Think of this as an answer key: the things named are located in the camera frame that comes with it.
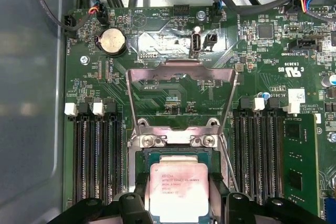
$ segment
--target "capacitor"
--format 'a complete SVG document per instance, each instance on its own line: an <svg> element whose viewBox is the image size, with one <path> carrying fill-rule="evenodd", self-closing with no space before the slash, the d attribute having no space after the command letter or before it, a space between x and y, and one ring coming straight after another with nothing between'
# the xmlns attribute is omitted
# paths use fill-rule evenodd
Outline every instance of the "capacitor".
<svg viewBox="0 0 336 224"><path fill-rule="evenodd" d="M336 74L330 76L324 76L321 80L321 83L324 87L332 87L336 85Z"/></svg>
<svg viewBox="0 0 336 224"><path fill-rule="evenodd" d="M271 97L271 94L268 92L259 92L257 97L262 97L265 101L267 101Z"/></svg>
<svg viewBox="0 0 336 224"><path fill-rule="evenodd" d="M111 57L118 57L127 50L127 39L117 28L103 31L96 37L96 46Z"/></svg>

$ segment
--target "colored wires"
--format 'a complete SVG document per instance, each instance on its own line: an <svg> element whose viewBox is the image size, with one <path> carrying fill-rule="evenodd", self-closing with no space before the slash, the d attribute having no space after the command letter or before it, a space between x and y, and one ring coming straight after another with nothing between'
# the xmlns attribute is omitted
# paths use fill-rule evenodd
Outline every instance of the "colored wires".
<svg viewBox="0 0 336 224"><path fill-rule="evenodd" d="M325 17L325 16L321 16L317 13L314 13L312 11L309 10L309 7L310 7L310 2L312 0L300 0L301 2L301 8L302 8L302 11L303 13L313 17L313 18L317 18L319 20L322 20L322 21L325 21L325 22L336 22L336 18L334 17Z"/></svg>

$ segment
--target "motherboard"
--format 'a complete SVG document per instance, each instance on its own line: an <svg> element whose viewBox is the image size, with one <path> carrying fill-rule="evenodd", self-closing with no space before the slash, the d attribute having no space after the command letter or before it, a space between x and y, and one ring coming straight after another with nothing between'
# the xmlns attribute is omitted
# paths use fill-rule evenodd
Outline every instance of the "motherboard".
<svg viewBox="0 0 336 224"><path fill-rule="evenodd" d="M330 6L310 10L336 14ZM72 10L67 19L86 13ZM226 104L232 88L225 81L176 72L131 84L136 119L181 131L220 120L229 107L224 135L238 190L259 204L287 198L328 219L336 190L335 24L286 7L240 17L216 4L107 9L68 34L64 209L88 197L108 204L132 191L139 174L157 172L153 164L166 167L161 156L193 156L234 187L218 148L144 148L131 165L127 71L169 60L235 70L232 102ZM206 213L200 223L210 218Z"/></svg>

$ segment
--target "white label sticker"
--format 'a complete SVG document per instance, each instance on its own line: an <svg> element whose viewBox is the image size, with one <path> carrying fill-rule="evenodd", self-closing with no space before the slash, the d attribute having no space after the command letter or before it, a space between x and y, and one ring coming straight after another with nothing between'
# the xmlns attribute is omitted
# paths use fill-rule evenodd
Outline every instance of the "white label sticker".
<svg viewBox="0 0 336 224"><path fill-rule="evenodd" d="M306 102L305 89L288 89L288 102Z"/></svg>

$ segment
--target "ram slot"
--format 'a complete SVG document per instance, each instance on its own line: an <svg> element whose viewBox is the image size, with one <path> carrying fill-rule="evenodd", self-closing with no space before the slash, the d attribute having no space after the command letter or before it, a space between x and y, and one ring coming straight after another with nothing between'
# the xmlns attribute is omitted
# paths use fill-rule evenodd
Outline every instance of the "ram slot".
<svg viewBox="0 0 336 224"><path fill-rule="evenodd" d="M235 140L234 140L234 164L235 164L235 176L236 180L238 182L238 189L239 191L242 191L242 179L241 179L241 164L242 164L242 159L240 156L240 136L241 136L241 128L240 128L240 118L235 117L234 119L234 127L235 127Z"/></svg>
<svg viewBox="0 0 336 224"><path fill-rule="evenodd" d="M249 149L249 188L250 197L256 201L257 200L257 185L256 175L255 175L255 152L254 152L254 134L253 134L253 117L249 116L247 121L248 128L248 149Z"/></svg>
<svg viewBox="0 0 336 224"><path fill-rule="evenodd" d="M260 150L260 118L253 117L253 156L254 156L254 183L256 187L256 202L262 204L262 174L261 174L261 150Z"/></svg>
<svg viewBox="0 0 336 224"><path fill-rule="evenodd" d="M81 145L81 138L80 138L80 132L82 127L82 122L74 122L73 123L73 139L74 139L74 149L73 149L73 171L74 171L74 181L73 181L73 193L72 193L72 201L73 204L76 204L80 200L80 176L81 176L81 155L80 155L80 145Z"/></svg>
<svg viewBox="0 0 336 224"><path fill-rule="evenodd" d="M260 150L261 150L261 180L262 180L262 201L265 202L268 199L269 195L269 162L268 156L269 149L267 147L267 125L266 125L266 118L261 116L259 118L260 122Z"/></svg>
<svg viewBox="0 0 336 224"><path fill-rule="evenodd" d="M103 163L103 201L106 205L111 202L111 187L110 187L110 121L103 121L103 150L102 150L102 163Z"/></svg>
<svg viewBox="0 0 336 224"><path fill-rule="evenodd" d="M283 187L282 187L282 165L281 165L281 157L282 157L282 143L284 137L284 118L281 116L274 116L273 123L273 136L275 139L274 144L274 161L275 161L275 188L276 188L276 197L283 197Z"/></svg>
<svg viewBox="0 0 336 224"><path fill-rule="evenodd" d="M274 117L273 112L269 112L267 119L266 119L266 138L267 138L267 163L269 167L269 176L268 176L268 194L269 197L275 197L275 155L274 155L274 148L275 148L275 139L274 139Z"/></svg>
<svg viewBox="0 0 336 224"><path fill-rule="evenodd" d="M121 193L122 188L122 141L121 141L121 122L117 117L111 119L111 143L112 143L112 195Z"/></svg>
<svg viewBox="0 0 336 224"><path fill-rule="evenodd" d="M88 123L88 137L86 142L86 165L87 165L87 198L95 198L96 196L96 162L97 162L97 151L96 151L96 123L95 121L90 121Z"/></svg>

